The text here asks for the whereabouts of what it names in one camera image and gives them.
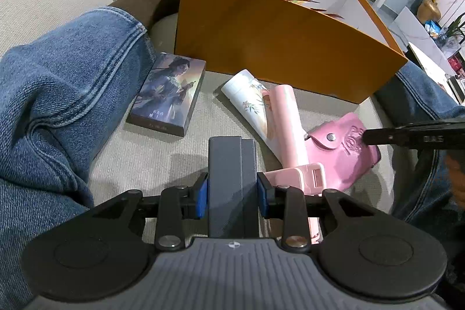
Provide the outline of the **person's right hand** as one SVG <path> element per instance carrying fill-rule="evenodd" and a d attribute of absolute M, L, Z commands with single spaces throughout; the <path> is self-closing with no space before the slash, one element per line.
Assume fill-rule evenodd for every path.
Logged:
<path fill-rule="evenodd" d="M 458 161 L 451 158 L 449 155 L 445 158 L 446 166 L 448 168 L 449 178 L 451 181 L 451 191 L 455 203 L 462 209 L 465 208 L 465 175 L 461 170 Z"/>

